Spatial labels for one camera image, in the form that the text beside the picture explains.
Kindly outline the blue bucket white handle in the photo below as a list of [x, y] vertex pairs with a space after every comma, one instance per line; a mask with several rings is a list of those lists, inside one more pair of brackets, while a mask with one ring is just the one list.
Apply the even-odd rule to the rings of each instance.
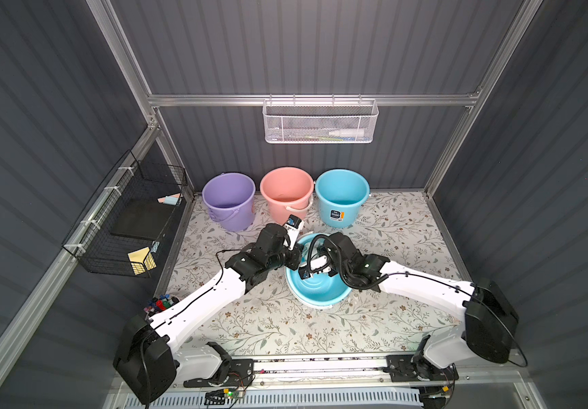
[[285, 278], [296, 299], [310, 308], [332, 308], [352, 291], [338, 274], [331, 275], [330, 267], [306, 279], [301, 278], [298, 270], [286, 268]]

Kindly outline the blue bucket with label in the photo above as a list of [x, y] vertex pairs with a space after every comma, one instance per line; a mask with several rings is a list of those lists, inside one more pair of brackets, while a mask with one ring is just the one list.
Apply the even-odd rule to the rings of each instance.
[[332, 228], [346, 228], [356, 221], [371, 189], [359, 173], [335, 169], [318, 177], [315, 194], [322, 222]]

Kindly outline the pink plastic bucket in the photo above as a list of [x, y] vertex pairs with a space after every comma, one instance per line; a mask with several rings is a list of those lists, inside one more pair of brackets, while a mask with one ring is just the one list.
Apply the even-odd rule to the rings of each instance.
[[260, 193], [268, 202], [270, 216], [283, 225], [293, 215], [304, 219], [314, 202], [314, 180], [305, 170], [280, 167], [266, 174]]

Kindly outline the purple plastic bucket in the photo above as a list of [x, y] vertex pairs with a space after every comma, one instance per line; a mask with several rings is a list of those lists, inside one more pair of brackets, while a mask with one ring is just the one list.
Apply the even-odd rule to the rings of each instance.
[[202, 199], [210, 219], [229, 232], [244, 231], [255, 221], [256, 185], [247, 175], [225, 173], [209, 180]]

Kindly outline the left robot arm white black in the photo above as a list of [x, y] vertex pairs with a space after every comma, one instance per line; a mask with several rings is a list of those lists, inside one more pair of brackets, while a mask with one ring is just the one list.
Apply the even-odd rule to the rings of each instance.
[[126, 323], [113, 366], [142, 405], [149, 406], [176, 382], [227, 382], [232, 359], [219, 344], [208, 342], [187, 353], [181, 347], [201, 325], [263, 283], [272, 271], [298, 268], [302, 246], [297, 238], [303, 226], [296, 216], [283, 225], [269, 223], [256, 242], [233, 252], [198, 290], [155, 315], [137, 315]]

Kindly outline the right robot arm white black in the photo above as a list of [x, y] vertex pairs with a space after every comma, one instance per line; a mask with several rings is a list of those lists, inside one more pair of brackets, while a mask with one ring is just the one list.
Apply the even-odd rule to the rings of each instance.
[[349, 288], [380, 291], [424, 303], [457, 319], [422, 338], [412, 360], [418, 370], [444, 370], [478, 357], [510, 362], [519, 316], [498, 285], [476, 284], [427, 274], [388, 257], [363, 254], [343, 233], [316, 236], [305, 250], [311, 274], [337, 276]]

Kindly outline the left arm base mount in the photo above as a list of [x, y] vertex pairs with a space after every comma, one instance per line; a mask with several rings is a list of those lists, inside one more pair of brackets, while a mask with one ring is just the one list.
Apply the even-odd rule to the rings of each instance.
[[253, 359], [233, 358], [215, 342], [186, 349], [177, 360], [176, 383], [184, 388], [240, 386], [255, 374]]

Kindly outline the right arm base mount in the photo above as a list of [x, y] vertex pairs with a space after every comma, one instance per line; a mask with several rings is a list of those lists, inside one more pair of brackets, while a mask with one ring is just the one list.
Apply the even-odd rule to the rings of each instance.
[[438, 368], [424, 357], [423, 348], [430, 338], [430, 335], [424, 336], [414, 353], [386, 356], [386, 365], [382, 370], [390, 375], [392, 382], [447, 381], [450, 383], [459, 379], [454, 364], [447, 368]]

